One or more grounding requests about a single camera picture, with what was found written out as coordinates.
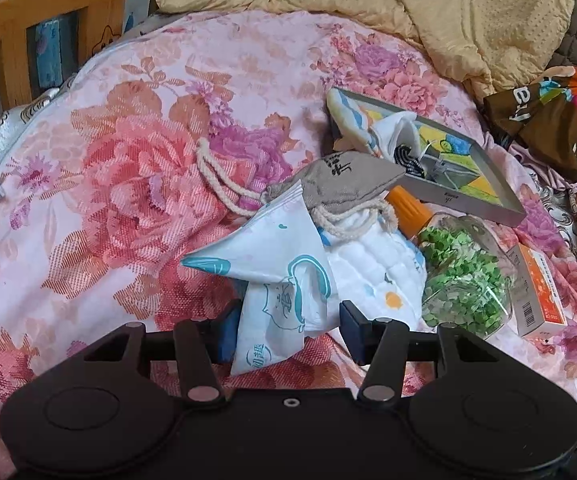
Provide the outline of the white teal printed tissue pack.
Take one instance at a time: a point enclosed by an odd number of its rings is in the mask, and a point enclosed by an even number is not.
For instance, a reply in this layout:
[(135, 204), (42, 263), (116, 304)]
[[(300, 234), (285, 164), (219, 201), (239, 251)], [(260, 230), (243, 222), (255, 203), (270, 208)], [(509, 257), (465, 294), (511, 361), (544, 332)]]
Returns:
[(339, 325), (333, 271), (297, 182), (232, 234), (192, 252), (185, 268), (247, 283), (231, 373), (288, 360)]

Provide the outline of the orange plastic cup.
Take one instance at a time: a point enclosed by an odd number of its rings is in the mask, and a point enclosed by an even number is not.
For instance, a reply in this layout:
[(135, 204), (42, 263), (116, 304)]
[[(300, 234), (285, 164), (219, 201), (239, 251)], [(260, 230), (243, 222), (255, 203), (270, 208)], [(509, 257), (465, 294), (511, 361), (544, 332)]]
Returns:
[(386, 200), (397, 215), (399, 230), (410, 240), (433, 218), (433, 211), (400, 185), (389, 191)]

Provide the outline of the grey drawstring pouch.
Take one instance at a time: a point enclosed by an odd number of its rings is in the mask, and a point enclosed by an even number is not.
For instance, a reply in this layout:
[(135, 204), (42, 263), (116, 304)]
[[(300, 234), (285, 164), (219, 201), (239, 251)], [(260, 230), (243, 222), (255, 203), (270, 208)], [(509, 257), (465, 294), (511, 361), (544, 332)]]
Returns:
[(395, 208), (386, 196), (404, 176), (404, 169), (387, 159), (357, 151), (336, 152), (310, 162), (293, 177), (270, 184), (261, 193), (234, 182), (205, 139), (197, 142), (196, 161), (209, 188), (238, 217), (250, 219), (255, 213), (238, 206), (232, 195), (267, 205), (298, 184), (313, 223), (339, 240), (356, 240), (377, 222), (388, 232), (399, 228)]

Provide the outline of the white quilted baby cloth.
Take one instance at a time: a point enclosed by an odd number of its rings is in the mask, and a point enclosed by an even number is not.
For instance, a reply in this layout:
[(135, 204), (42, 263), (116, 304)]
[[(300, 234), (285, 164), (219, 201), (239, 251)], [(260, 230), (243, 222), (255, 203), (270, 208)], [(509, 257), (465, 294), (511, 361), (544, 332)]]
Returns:
[(326, 330), (340, 326), (339, 304), (350, 300), (368, 320), (395, 320), (416, 330), (427, 280), (425, 258), (398, 230), (391, 206), (377, 202), (332, 214), (310, 210), (336, 285)]

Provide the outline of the clear jar of green stars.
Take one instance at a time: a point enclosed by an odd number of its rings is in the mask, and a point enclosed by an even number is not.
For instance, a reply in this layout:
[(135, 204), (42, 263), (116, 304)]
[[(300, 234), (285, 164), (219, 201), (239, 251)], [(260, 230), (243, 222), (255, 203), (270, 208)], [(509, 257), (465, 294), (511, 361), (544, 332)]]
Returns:
[(515, 266), (480, 220), (435, 214), (417, 234), (417, 247), (426, 261), (427, 327), (452, 323), (487, 339), (509, 322)]

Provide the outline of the pink floral bedspread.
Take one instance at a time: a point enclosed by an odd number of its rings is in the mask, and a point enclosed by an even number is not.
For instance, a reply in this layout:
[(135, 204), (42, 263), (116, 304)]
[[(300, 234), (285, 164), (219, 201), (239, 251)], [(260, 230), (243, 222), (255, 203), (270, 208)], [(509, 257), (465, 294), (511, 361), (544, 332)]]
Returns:
[[(469, 94), (402, 40), (346, 18), (246, 11), (191, 14), (106, 48), (0, 155), (0, 408), (122, 324), (170, 330), (219, 314), (231, 282), (181, 264), (235, 226), (200, 175), (196, 143), (207, 139), (230, 178), (263, 191), (324, 153), (333, 86), (486, 150), (527, 214), (494, 234), (546, 255), (568, 321), (550, 344), (508, 330), (494, 343), (577, 399), (577, 260)], [(0, 439), (0, 479), (13, 470)]]

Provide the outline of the orange white medicine box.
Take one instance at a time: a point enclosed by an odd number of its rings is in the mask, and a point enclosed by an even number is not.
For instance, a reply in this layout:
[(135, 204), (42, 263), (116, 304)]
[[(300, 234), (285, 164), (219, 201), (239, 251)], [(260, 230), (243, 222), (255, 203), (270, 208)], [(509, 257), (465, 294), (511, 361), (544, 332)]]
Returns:
[(567, 322), (546, 256), (523, 244), (516, 244), (507, 256), (516, 269), (511, 299), (517, 334), (547, 341), (561, 333)]

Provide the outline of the metal tray with cartoon print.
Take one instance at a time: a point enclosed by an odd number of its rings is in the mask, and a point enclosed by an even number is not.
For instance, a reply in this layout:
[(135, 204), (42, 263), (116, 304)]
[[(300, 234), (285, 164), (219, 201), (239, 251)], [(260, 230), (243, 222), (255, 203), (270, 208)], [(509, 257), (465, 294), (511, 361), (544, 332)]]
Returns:
[[(395, 105), (343, 90), (374, 122), (398, 112)], [(418, 200), (445, 206), (463, 214), (515, 228), (526, 217), (525, 208), (481, 146), (463, 133), (416, 114), (424, 154), (424, 179), (404, 170), (400, 184)]]

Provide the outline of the striped white orange blue sock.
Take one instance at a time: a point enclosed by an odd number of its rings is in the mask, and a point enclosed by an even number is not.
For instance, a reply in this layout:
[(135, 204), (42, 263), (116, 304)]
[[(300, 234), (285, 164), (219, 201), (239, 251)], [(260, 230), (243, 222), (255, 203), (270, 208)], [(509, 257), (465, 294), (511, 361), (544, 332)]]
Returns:
[(381, 157), (381, 149), (369, 132), (369, 117), (354, 100), (343, 90), (331, 88), (326, 93), (326, 106), (339, 133), (333, 143), (336, 152), (354, 150)]

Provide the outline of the colourful brown patterned garment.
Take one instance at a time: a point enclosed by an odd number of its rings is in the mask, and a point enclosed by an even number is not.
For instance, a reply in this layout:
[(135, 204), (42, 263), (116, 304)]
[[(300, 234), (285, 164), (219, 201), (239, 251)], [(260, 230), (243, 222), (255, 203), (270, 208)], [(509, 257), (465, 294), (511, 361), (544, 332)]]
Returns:
[(577, 67), (548, 70), (538, 81), (491, 94), (483, 114), (494, 141), (577, 184)]

